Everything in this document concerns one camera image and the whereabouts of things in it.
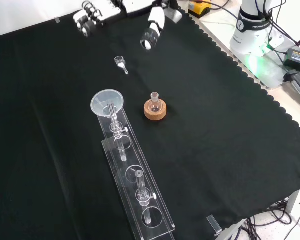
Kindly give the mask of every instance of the circular hole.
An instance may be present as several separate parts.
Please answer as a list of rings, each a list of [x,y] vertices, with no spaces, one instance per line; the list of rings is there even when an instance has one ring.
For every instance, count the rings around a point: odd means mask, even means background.
[[[125,178],[131,182],[131,183],[136,183],[137,178],[136,178],[136,171],[138,170],[144,170],[141,166],[139,165],[132,165],[130,166],[126,171],[125,171]]]
[[[123,146],[123,149],[124,150],[127,150],[128,148],[130,148],[131,146],[131,140],[130,140],[130,137],[127,136],[127,135],[122,135],[121,138],[116,138],[114,140],[114,146],[116,149],[121,149],[121,147]]]
[[[163,221],[162,212],[155,206],[147,207],[142,212],[141,218],[143,224],[152,229],[158,227]]]

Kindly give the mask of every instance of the black cloth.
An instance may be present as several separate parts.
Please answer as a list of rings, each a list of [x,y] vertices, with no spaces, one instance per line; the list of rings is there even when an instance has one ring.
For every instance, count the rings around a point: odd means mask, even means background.
[[[193,21],[148,16],[84,38],[72,15],[0,37],[0,240],[133,240],[90,109],[115,89],[175,223],[176,240],[213,239],[300,189],[300,128]],[[114,58],[123,56],[124,71]],[[144,103],[159,92],[167,116]]]

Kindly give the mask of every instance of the lab equipment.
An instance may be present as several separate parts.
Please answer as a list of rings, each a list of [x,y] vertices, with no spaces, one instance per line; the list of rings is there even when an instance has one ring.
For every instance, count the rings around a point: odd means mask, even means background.
[[[108,89],[97,93],[91,109],[105,140],[102,146],[137,240],[165,235],[174,240],[175,225],[123,109],[123,96]]]
[[[152,120],[159,121],[167,115],[167,104],[159,99],[159,93],[151,93],[151,99],[148,100],[143,107],[144,115]]]
[[[126,61],[123,56],[116,56],[114,58],[115,63],[117,66],[124,70],[124,73],[128,75],[128,70],[126,69]]]
[[[159,93],[151,93],[151,100],[148,104],[148,108],[151,112],[159,112],[162,109],[162,103],[159,100]]]

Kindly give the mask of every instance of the acrylic stand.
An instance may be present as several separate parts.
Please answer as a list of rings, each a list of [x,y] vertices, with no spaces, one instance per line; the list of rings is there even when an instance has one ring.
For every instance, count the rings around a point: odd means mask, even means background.
[[[116,97],[112,92],[113,98],[105,101],[98,93],[92,99],[91,109],[105,136],[102,145],[132,231],[137,240],[160,236],[174,240],[171,232],[176,227],[122,108],[123,97],[117,93]]]

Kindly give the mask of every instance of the clear funnel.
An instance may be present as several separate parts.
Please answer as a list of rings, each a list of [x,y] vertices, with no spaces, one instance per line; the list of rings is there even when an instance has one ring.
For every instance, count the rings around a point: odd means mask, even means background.
[[[100,117],[110,117],[108,104],[113,103],[115,113],[118,113],[124,105],[124,97],[120,92],[107,89],[98,92],[91,101],[91,110]]]

